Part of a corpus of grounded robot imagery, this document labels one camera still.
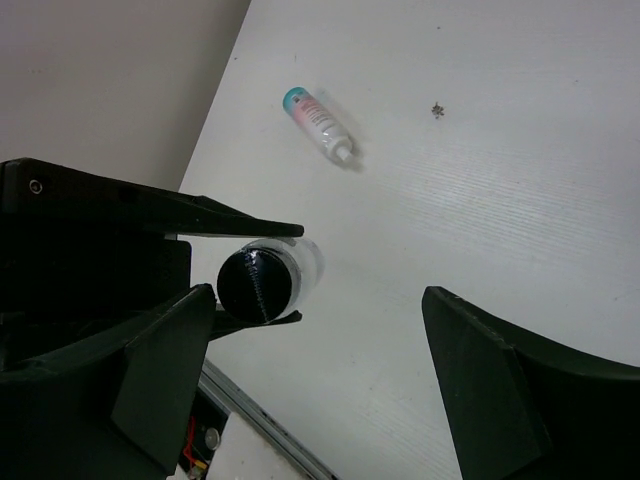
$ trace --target metal edge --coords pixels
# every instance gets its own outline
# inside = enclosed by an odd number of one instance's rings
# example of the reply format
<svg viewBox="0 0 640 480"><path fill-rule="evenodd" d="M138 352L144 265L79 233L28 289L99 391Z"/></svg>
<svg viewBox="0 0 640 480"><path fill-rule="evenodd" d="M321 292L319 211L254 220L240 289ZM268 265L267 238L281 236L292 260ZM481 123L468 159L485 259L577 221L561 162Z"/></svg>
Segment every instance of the metal edge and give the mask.
<svg viewBox="0 0 640 480"><path fill-rule="evenodd" d="M205 359L202 365L198 388L226 414L235 412L241 415L259 434L271 442L279 454L307 478L339 480L337 475L304 448L208 359Z"/></svg>

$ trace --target wood grain texture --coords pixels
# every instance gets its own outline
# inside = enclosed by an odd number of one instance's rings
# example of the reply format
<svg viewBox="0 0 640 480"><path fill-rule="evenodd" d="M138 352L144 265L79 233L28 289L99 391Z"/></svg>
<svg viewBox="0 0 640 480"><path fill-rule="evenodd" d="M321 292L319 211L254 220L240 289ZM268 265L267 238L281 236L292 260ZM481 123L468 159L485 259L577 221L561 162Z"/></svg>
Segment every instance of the wood grain texture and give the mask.
<svg viewBox="0 0 640 480"><path fill-rule="evenodd" d="M209 357L345 479L460 476L427 285L640 365L639 23L633 0L254 0L182 190L303 223L328 264L301 324ZM297 85L361 172L282 112ZM242 243L194 240L194 281Z"/></svg>

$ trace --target label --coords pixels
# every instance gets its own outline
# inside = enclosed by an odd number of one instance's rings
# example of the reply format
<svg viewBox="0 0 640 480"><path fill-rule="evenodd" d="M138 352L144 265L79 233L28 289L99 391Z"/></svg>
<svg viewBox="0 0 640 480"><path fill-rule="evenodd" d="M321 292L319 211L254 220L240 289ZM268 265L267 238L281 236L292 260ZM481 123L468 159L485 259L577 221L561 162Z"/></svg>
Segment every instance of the label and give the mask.
<svg viewBox="0 0 640 480"><path fill-rule="evenodd" d="M282 102L285 111L313 140L318 143L329 141L327 131L336 126L333 115L302 87L289 90Z"/></svg>

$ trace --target gray wall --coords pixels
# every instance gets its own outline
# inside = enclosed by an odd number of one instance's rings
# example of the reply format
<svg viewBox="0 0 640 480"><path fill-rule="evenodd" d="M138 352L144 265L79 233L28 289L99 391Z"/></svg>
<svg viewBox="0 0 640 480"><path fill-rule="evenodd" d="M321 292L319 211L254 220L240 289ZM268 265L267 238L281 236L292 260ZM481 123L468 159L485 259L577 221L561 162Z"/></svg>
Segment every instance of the gray wall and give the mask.
<svg viewBox="0 0 640 480"><path fill-rule="evenodd" d="M249 1L0 2L0 160L177 189Z"/></svg>

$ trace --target black plastic part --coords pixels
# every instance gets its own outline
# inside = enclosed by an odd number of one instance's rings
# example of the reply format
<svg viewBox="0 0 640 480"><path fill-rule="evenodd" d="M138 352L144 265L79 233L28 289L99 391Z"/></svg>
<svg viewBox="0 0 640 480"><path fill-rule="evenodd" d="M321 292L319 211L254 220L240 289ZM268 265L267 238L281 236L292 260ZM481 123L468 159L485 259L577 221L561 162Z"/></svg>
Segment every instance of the black plastic part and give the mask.
<svg viewBox="0 0 640 480"><path fill-rule="evenodd" d="M98 177L30 158L1 165L0 211L161 235L300 237L301 225L253 218L207 197Z"/></svg>
<svg viewBox="0 0 640 480"><path fill-rule="evenodd" d="M287 266L268 250L243 249L231 255L218 274L218 297L233 317L265 324L287 307L293 281Z"/></svg>
<svg viewBox="0 0 640 480"><path fill-rule="evenodd" d="M214 315L200 285L0 373L0 477L172 474Z"/></svg>
<svg viewBox="0 0 640 480"><path fill-rule="evenodd" d="M173 473L208 342L255 324L217 313L210 285L189 289L191 247L171 237L303 231L206 197L1 163L0 478Z"/></svg>
<svg viewBox="0 0 640 480"><path fill-rule="evenodd" d="M465 480L631 478L640 368L579 352L439 287L422 311Z"/></svg>

